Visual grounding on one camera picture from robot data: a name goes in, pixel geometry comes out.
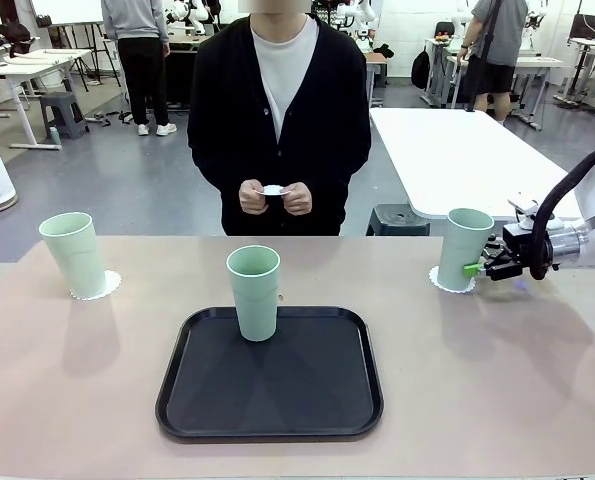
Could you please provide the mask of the person's right hand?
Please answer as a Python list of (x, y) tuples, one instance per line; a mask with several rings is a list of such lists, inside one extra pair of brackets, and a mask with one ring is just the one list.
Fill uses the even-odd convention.
[(242, 211), (249, 215), (261, 215), (268, 205), (263, 185), (256, 179), (245, 180), (239, 188), (239, 203)]

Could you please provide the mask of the person's left hand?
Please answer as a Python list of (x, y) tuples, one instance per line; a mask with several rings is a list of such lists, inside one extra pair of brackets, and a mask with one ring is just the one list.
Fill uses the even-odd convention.
[(284, 209), (293, 216), (307, 215), (312, 211), (312, 194), (302, 182), (284, 187), (281, 196)]

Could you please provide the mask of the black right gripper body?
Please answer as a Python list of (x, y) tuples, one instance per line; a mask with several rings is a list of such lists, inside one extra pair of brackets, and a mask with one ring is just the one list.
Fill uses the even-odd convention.
[(532, 231), (522, 228), (519, 223), (506, 224), (502, 230), (502, 240), (509, 258), (505, 277), (521, 276), (532, 253)]

